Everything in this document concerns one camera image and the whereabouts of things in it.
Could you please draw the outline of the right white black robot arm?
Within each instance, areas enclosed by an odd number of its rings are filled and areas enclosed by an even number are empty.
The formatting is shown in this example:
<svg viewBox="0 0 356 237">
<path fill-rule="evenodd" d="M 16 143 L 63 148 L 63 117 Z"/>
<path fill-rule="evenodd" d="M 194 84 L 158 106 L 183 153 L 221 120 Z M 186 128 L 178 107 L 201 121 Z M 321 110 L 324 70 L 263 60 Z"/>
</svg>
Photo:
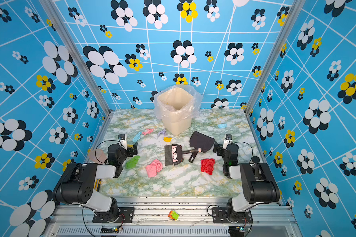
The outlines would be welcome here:
<svg viewBox="0 0 356 237">
<path fill-rule="evenodd" d="M 251 209 L 260 204 L 279 201 L 278 185 L 266 163 L 259 157 L 252 156 L 250 162 L 238 162 L 237 143 L 228 145 L 214 144 L 213 152 L 221 156 L 226 178 L 241 180 L 242 192 L 228 200 L 226 207 L 213 206 L 212 214 L 215 224 L 252 224 Z"/>
</svg>

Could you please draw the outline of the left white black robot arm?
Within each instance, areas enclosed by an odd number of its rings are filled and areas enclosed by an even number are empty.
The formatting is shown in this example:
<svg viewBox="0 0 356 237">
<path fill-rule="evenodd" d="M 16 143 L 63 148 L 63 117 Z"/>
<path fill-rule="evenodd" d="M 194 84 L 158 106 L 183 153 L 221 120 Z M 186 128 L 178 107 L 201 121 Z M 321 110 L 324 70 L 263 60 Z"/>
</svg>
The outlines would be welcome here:
<svg viewBox="0 0 356 237">
<path fill-rule="evenodd" d="M 91 163 L 70 163 L 53 191 L 53 200 L 64 204 L 75 204 L 92 210 L 93 223 L 131 223 L 133 207 L 119 207 L 113 197 L 98 190 L 104 179 L 118 178 L 123 163 L 128 157 L 137 155 L 137 144 L 117 142 L 108 147 L 105 154 L 101 149 L 92 150 Z"/>
</svg>

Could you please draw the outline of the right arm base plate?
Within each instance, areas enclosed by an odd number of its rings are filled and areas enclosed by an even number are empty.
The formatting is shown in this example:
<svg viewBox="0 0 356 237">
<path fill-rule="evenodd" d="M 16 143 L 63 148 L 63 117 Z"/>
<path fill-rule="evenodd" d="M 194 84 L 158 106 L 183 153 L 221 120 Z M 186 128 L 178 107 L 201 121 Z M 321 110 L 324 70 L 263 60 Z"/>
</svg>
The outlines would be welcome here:
<svg viewBox="0 0 356 237">
<path fill-rule="evenodd" d="M 210 215 L 215 224 L 252 224 L 253 218 L 250 211 L 248 212 L 235 212 L 232 209 L 225 207 L 211 208 Z"/>
</svg>

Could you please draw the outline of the black pink hand brush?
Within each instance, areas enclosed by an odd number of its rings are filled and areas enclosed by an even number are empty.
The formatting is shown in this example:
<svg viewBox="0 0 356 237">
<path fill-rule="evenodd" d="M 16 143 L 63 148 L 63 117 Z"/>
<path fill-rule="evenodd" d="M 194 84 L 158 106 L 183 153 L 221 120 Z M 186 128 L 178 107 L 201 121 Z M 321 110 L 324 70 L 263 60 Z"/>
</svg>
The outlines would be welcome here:
<svg viewBox="0 0 356 237">
<path fill-rule="evenodd" d="M 164 146 L 165 166 L 177 166 L 184 161 L 183 155 L 201 152 L 200 148 L 183 151 L 181 145 Z"/>
</svg>

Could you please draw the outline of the black dustpan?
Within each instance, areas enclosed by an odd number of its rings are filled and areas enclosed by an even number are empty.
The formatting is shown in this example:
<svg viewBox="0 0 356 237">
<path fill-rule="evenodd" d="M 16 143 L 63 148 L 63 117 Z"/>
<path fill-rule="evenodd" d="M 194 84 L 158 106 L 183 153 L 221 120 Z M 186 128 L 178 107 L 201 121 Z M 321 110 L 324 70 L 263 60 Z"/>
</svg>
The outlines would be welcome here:
<svg viewBox="0 0 356 237">
<path fill-rule="evenodd" d="M 209 137 L 198 131 L 195 131 L 189 139 L 190 147 L 200 149 L 202 153 L 211 150 L 214 144 L 215 138 Z"/>
</svg>

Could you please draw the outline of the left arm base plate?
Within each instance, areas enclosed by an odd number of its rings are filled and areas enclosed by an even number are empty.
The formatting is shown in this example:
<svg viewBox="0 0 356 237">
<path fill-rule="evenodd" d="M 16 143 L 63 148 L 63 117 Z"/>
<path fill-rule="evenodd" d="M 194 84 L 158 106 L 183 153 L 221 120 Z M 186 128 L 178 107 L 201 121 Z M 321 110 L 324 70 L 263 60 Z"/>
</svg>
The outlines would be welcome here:
<svg viewBox="0 0 356 237">
<path fill-rule="evenodd" d="M 118 207 L 108 212 L 95 212 L 93 223 L 132 223 L 134 210 L 134 207 Z"/>
</svg>

